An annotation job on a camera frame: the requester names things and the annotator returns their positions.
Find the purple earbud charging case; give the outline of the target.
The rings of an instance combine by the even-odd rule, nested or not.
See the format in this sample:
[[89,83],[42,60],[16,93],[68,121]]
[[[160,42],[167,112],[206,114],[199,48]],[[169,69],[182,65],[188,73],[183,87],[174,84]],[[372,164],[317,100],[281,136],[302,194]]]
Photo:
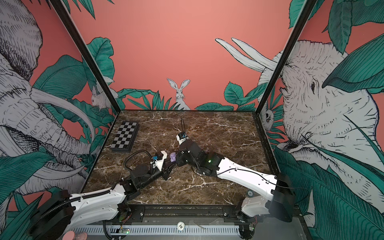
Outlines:
[[173,152],[170,154],[170,161],[171,161],[171,163],[176,161],[176,152]]

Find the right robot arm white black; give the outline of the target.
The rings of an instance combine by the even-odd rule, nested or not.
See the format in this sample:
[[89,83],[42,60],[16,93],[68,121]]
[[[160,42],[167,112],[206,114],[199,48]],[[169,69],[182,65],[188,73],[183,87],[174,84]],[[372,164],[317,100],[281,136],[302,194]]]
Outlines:
[[270,214],[283,222],[291,222],[294,214],[296,194],[287,175],[260,173],[231,161],[215,153],[205,152],[192,141],[181,121],[181,132],[177,135],[179,151],[176,153],[178,166],[186,164],[196,168],[198,174],[232,181],[257,194],[246,197],[237,206],[237,216],[241,221],[248,221],[257,215]]

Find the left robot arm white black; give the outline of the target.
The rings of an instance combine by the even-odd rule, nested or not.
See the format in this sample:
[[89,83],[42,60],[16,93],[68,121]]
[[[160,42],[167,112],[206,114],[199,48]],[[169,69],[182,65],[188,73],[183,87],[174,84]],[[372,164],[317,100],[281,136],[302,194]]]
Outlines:
[[141,189],[160,177],[167,179],[176,163],[176,153],[161,151],[150,166],[138,165],[112,187],[72,195],[67,190],[59,191],[34,211],[27,233],[34,240],[53,240],[68,230],[111,220],[140,195]]

